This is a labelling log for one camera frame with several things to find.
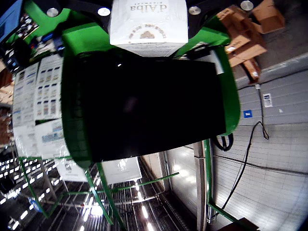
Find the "wall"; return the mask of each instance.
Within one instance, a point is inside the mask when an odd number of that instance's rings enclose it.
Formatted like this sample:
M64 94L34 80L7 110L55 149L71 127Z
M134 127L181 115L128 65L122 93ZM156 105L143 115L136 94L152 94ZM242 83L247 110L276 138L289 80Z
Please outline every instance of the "wall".
M144 155L143 159L156 178L163 177L162 170L161 170L161 167L160 167L158 153ZM161 180L161 181L159 181L159 183L164 188L164 182Z
M192 145L167 151L172 190L187 208L197 216L197 183Z
M246 217L262 231L297 230L308 214L308 71L261 85L271 93L273 107L264 108L269 140L261 127L255 130L244 174L225 210ZM261 120L260 102L254 87L239 91L241 120L230 151L214 147L214 198L225 203L238 176L253 125ZM243 118L251 109L253 118ZM217 230L230 222L218 216Z

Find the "green metal bar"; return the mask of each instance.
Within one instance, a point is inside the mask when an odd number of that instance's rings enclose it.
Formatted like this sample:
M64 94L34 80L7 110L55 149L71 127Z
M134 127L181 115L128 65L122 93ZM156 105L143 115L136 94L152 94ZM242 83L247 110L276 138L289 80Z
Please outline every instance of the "green metal bar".
M152 180L152 181L149 181L149 182L145 182L145 183L138 184L138 186L143 186L143 185L147 185L147 184L152 184L152 183L155 183L155 182L158 182L158 181L165 180L165 179L168 179L168 178L170 178L170 177L176 176L176 175L178 175L178 174L179 174L179 172L176 172L176 173L173 173L173 174L168 175L168 176L165 176L165 177L157 178L157 179ZM121 191L121 190L131 189L131 188L135 188L135 187L136 187L135 185L131 185L131 186L122 187L122 188L113 188L113 189L111 189L110 191L113 192L113 193L116 193L116 192Z
M26 180L26 182L28 183L28 187L29 187L29 189L30 189L30 192L32 193L33 197L35 198L36 202L38 203L39 209L42 211L42 213L44 214L44 216L45 216L46 218L48 218L49 215L46 213L46 211L44 210L43 206L42 206L41 203L39 202L38 197L37 197L37 195L35 194L35 192L34 192L32 186L31 186L31 184L30 184L28 175L26 174L26 170L25 170L24 163L23 163L22 161L19 161L19 165L21 166L22 172L24 173L25 180Z
M251 230L251 228L248 227L246 224L236 219L231 214L227 213L225 210L219 208L214 203L212 197L212 163L211 163L211 151L210 151L209 140L204 141L204 147L205 147L205 164L206 164L206 203L228 220L241 225L247 230Z
M102 163L96 163L96 166L97 166L98 172L100 173L102 186L103 186L103 188L105 190L105 193L106 193L106 196L108 198L109 206L112 208L113 214L115 215L115 218L119 222L120 227L122 229L124 229L124 230L127 230L125 225L124 225L124 222L123 222L123 220L122 220L122 218L121 218L121 216L119 214L119 211L117 210L117 208L115 206L115 203L113 201L110 189L108 187L108 183L107 183L107 180L106 180L106 176L105 176L105 173L104 173L104 169L103 169Z
M100 197L98 196L98 194L97 194L97 192L96 192L96 190L95 190L95 186L94 186L94 183L93 183L93 181L92 181L92 179L91 179L90 172L89 172L88 170L86 170L85 175L86 175L86 177L87 177L87 179L88 179L88 183L89 183L90 188L91 188L91 190L92 190L92 193L93 193L93 195L94 195L94 197L95 197L95 200L97 201L97 203L98 203L98 204L100 205L100 207L102 208L103 214L104 214L106 220L108 221L109 224L113 225L114 223L112 222L112 220L111 220L110 217L108 216L108 213L107 213L107 211L106 211L104 205L102 204Z

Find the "black cable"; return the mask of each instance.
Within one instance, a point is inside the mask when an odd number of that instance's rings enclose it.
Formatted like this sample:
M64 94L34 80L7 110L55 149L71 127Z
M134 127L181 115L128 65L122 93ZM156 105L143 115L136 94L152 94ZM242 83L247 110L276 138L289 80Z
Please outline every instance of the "black cable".
M232 188L232 190L231 190L231 192L230 192L230 194L229 194L229 196L228 196L228 198L227 198L225 204L223 205L223 207L222 207L221 209L224 209L224 208L226 207L228 201L230 200L230 198L231 198L231 196L233 195L233 193L234 193L234 191L235 191L235 189L236 189L238 183L239 183L240 180L241 180L241 177L242 177L242 175L243 175L243 173L244 173L244 170L245 170L245 167L246 167L246 165L247 165L247 159L248 159L249 149L250 149L250 146L251 146L252 137L253 137L254 131L255 131L255 129L256 129L256 127L257 127L258 124L261 124L262 128L264 129L263 123L262 123L261 121L258 121L258 122L254 125L254 127L253 127L253 129L252 129L252 131L251 131L251 134L250 134L250 139L249 139L248 147L247 147L247 150L246 150L246 153L245 153L244 166L243 166L243 168L242 168L242 171L241 171L241 173L240 173L240 176L238 177L238 179L237 179L237 181L236 181L234 187Z
M303 69L303 70L300 70L300 71L295 71L295 72L293 72L293 73L291 73L291 74L287 74L287 75L285 75L285 76L280 76L280 77L278 77L278 78L273 78L273 79L270 79L270 80L265 81L265 82L263 82L263 83L259 83L259 85L262 85L262 84L265 84L265 83L269 83L269 82L272 82L272 81L275 81L275 80L278 80L278 79L281 79L281 78L289 77L289 76L291 76L291 75L298 74L298 73L301 73L301 72L304 72L304 71L308 71L308 69L306 68L306 69ZM239 91L239 90L243 90L243 89L245 89L245 88L251 88L251 87L254 87L254 85L249 85L249 86L245 86L245 87L239 88L238 91Z

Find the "brown cardboard box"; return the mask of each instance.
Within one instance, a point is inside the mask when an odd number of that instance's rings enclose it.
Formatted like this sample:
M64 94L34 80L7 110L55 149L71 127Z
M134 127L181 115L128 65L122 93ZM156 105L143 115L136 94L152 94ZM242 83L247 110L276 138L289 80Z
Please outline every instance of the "brown cardboard box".
M243 62L245 68L250 73L250 76L253 79L258 79L261 73L261 69L254 58Z
M267 50L261 46L260 44L251 41L243 46L241 46L239 49L235 50L234 53L239 59L242 60L248 60L252 59L253 57L256 57L258 55L261 55L265 53Z
M273 0L264 0L253 10L253 15L259 23L252 23L261 34L266 34L284 28L285 19L276 9Z
M228 55L228 59L229 59L229 63L231 67L234 67L238 64L241 64L242 62L244 62L245 60L240 59L239 57L237 57L236 55L234 55L233 53Z
M230 42L230 45L225 47L225 51L227 54L231 53L232 51L238 49L239 47L245 45L250 41L249 36L245 32L240 33L233 25L228 27L228 33L232 38L232 41Z

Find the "fluorescent light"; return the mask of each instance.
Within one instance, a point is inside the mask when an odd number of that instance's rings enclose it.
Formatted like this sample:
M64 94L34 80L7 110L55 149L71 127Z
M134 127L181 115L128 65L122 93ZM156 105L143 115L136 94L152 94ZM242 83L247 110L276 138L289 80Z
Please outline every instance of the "fluorescent light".
M148 223L148 230L149 231L154 231L153 227L152 227L152 224L151 223Z
M88 220L88 217L89 217L89 214L90 214L90 209L88 208L86 213L85 213L85 216L83 218L83 221L86 222Z
M26 210L21 216L20 216L20 220L24 219L28 214L28 211Z
M37 179L41 178L43 176L43 173L41 172L40 174L38 174Z
M148 218L149 217L149 215L148 215L148 212L146 211L146 208L144 207L144 206L142 206L142 212L143 212L143 216L144 216L144 218Z
M17 226L19 225L19 222L16 221L15 224L13 225L12 229L15 230L17 228Z
M102 216L103 210L99 205L93 206L92 209L91 209L91 214L94 215L94 216Z
M138 192L139 200L142 200L141 192Z

